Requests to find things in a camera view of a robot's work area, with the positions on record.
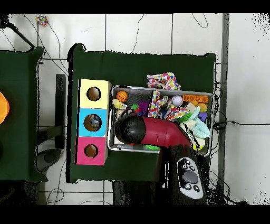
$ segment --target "grey container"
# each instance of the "grey container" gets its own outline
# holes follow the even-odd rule
[[[132,104],[138,104],[139,100],[150,100],[152,97],[152,92],[154,90],[159,90],[160,97],[168,96],[169,98],[172,98],[175,95],[203,95],[208,96],[208,107],[207,107],[207,119],[206,119],[206,125],[210,129],[210,137],[205,139],[205,146],[199,151],[200,154],[204,156],[208,156],[211,151],[211,144],[212,144],[212,133],[213,133],[213,112],[214,112],[214,95],[209,94],[206,92],[191,92],[191,91],[181,91],[181,90],[169,90],[169,89],[154,89],[154,88],[144,88],[144,87],[122,87],[122,86],[114,86],[111,88],[110,93],[110,102],[109,104],[112,105],[112,100],[115,99],[116,94],[118,91],[126,91],[128,93],[128,99],[125,102],[125,104],[131,106]],[[107,145],[110,150],[122,150],[122,151],[130,151],[130,152],[145,152],[145,153],[159,153],[159,151],[149,151],[144,150],[143,145],[137,144],[137,145],[127,145],[127,144],[117,144],[114,142],[115,134],[113,131],[113,124],[115,122],[115,112],[116,109],[114,107],[111,107],[109,113],[109,123],[108,123],[108,136],[107,136]]]

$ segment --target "stacked cube box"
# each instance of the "stacked cube box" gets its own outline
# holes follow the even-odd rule
[[[76,165],[104,165],[108,156],[107,129],[111,84],[105,80],[78,80],[78,116],[76,121]],[[97,100],[90,100],[88,92],[91,87],[99,91]],[[97,130],[90,131],[85,127],[85,118],[88,115],[97,115],[101,125]],[[85,148],[93,145],[97,153],[94,157],[88,157]]]

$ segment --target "orange object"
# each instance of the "orange object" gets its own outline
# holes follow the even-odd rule
[[[188,102],[208,102],[208,96],[183,95],[183,101],[188,101]]]
[[[128,99],[128,93],[125,91],[119,91],[116,94],[116,98],[117,100],[119,100],[120,102],[125,102]]]
[[[9,112],[9,104],[4,95],[0,92],[0,124],[4,121]]]

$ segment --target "dark green cloth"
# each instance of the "dark green cloth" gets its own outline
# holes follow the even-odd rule
[[[215,54],[196,56],[85,52],[81,44],[71,49],[69,54],[73,55],[73,62],[70,63],[73,77],[69,78],[73,80],[71,181],[77,179],[153,181],[156,154],[109,151],[104,166],[74,164],[78,79],[107,80],[112,85],[147,87],[148,74],[173,72],[181,85],[181,90],[213,93]]]
[[[37,62],[43,52],[0,51],[0,92],[10,106],[0,124],[0,180],[46,181],[35,168]]]

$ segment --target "white wall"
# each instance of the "white wall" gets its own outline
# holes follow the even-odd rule
[[[229,18],[227,118],[240,123],[270,123],[270,31],[256,17]],[[269,139],[270,126],[227,125],[225,181],[236,199],[270,203]]]

